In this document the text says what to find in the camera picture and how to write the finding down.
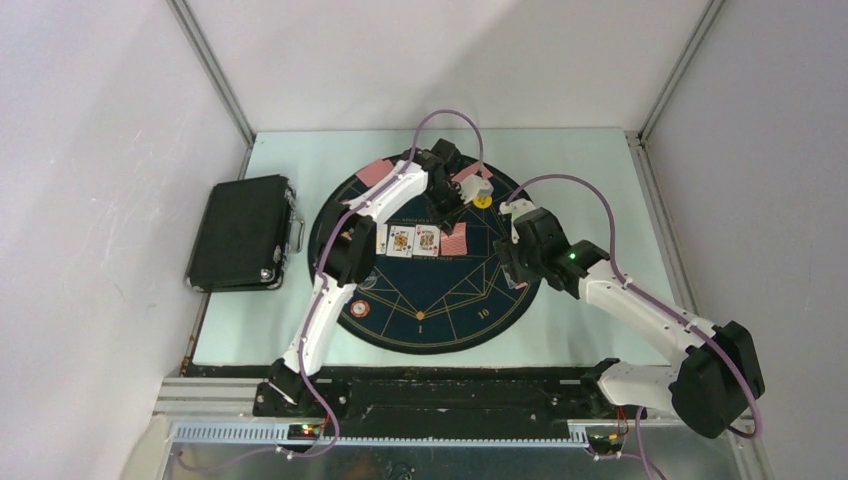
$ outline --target navy blue circular mat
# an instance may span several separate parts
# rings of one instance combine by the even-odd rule
[[[344,306],[339,323],[368,343],[403,353],[455,352],[494,338],[530,306],[539,282],[520,290],[506,283],[492,242],[509,234],[509,222],[498,205],[518,187],[511,178],[486,166],[493,176],[494,202],[473,205],[460,217],[466,223],[468,254],[455,257],[398,258],[377,255],[368,280]],[[358,197],[366,186],[354,175],[333,192],[330,200]],[[521,197],[528,198],[524,192]],[[386,222],[394,225],[433,225],[427,201],[416,197]],[[309,237],[309,272],[315,276],[319,225]]]

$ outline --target poker chip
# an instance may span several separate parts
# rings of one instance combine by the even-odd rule
[[[485,210],[492,206],[492,197],[474,197],[472,203],[474,203],[475,207]]]
[[[356,318],[362,318],[370,311],[371,306],[365,300],[357,300],[350,304],[350,314]]]
[[[370,288],[374,288],[374,285],[377,285],[377,274],[375,272],[371,272],[368,274],[365,280],[363,280],[362,283],[359,284],[359,289],[368,290]]]

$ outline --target yellow object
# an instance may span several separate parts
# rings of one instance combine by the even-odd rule
[[[473,202],[475,207],[482,210],[492,206],[492,197],[474,197]]]

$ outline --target white table surface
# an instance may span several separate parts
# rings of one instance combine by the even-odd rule
[[[428,130],[419,147],[438,138],[472,157],[470,130]],[[484,130],[485,161],[518,183],[546,173],[587,179],[608,198],[616,215],[622,269],[656,293],[672,298],[648,207],[624,132],[619,129]],[[409,148],[407,130],[260,133],[247,177],[283,174],[297,189],[299,213],[309,230],[332,191],[376,158]],[[604,249],[609,228],[603,207],[580,185],[549,180],[531,186],[537,205],[552,211],[569,240],[588,239]],[[282,356],[309,303],[311,279],[306,246],[290,258],[276,291],[211,295],[195,349],[196,365],[269,365]],[[474,348],[438,355],[409,355],[366,343],[336,325],[326,365],[522,367],[587,366],[606,357],[634,364],[665,360],[633,330],[605,312],[542,285],[527,312],[494,339]]]

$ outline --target metal frame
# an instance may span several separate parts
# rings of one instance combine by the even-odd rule
[[[648,117],[645,119],[645,123],[639,130],[639,138],[643,144],[647,142],[654,133],[654,129],[662,117],[665,107],[674,95],[675,90],[677,90],[677,85],[680,84],[680,80],[689,69],[689,65],[691,65],[692,59],[695,58],[695,54],[701,48],[704,38],[706,38],[707,34],[710,30],[712,30],[724,3],[725,0],[710,0],[710,3],[707,4],[707,7],[701,14],[701,18],[698,19],[698,23],[695,25],[695,30],[693,30],[692,34],[689,36],[686,46],[683,47],[680,57],[677,58],[677,62],[674,64],[674,67],[672,67],[671,73],[669,74],[665,85],[663,85],[659,96],[657,96],[657,99],[654,101],[654,105],[651,107],[650,112],[648,112]]]
[[[177,421],[171,427],[171,439],[177,443],[227,443],[235,445],[312,445],[314,440],[289,440],[287,432],[291,425],[318,423],[314,418],[261,418],[216,422],[214,426],[204,421]],[[318,445],[329,443],[320,439]],[[569,424],[569,437],[543,440],[481,439],[479,441],[440,438],[372,438],[339,437],[337,445],[345,446],[410,446],[410,447],[563,447],[587,448],[589,440],[585,425]]]
[[[256,140],[256,132],[253,131],[250,122],[247,121],[247,116],[241,109],[241,105],[239,105],[235,92],[233,92],[230,82],[227,81],[227,77],[221,69],[218,59],[215,58],[212,47],[209,45],[206,35],[203,34],[203,29],[200,28],[200,24],[197,22],[194,11],[189,6],[187,0],[168,0],[168,4],[171,6],[174,16],[186,34],[191,48],[197,54],[197,59],[200,60],[203,70],[209,76],[209,81],[212,82],[212,86],[218,93],[221,103],[224,104],[224,108],[227,109],[227,113],[230,115],[233,123],[235,123],[239,134],[241,134],[244,144],[249,149]]]
[[[727,435],[727,441],[730,443],[730,448],[736,459],[739,476],[745,480],[774,479],[774,472],[771,470],[761,440],[751,441],[736,435]]]
[[[648,216],[653,224],[657,243],[660,245],[660,255],[671,280],[674,301],[687,310],[699,313],[695,294],[683,267],[683,258],[677,246],[671,217],[663,201],[651,160],[637,132],[625,132],[625,136],[627,146],[630,148],[630,156],[633,158],[633,166],[636,168],[636,177],[639,179],[645,203],[648,205]]]
[[[238,418],[253,414],[256,378],[168,377],[162,381],[153,415],[175,418]]]

